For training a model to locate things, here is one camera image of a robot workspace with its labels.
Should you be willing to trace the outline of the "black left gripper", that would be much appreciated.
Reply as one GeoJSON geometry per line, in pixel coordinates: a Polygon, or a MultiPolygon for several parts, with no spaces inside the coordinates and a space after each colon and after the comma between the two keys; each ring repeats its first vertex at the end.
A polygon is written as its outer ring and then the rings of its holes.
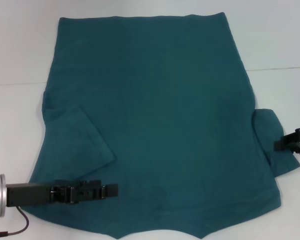
{"type": "Polygon", "coordinates": [[[78,204],[86,201],[104,200],[100,194],[75,194],[73,187],[64,185],[17,183],[6,185],[7,207],[29,207],[53,203],[78,204]]]}

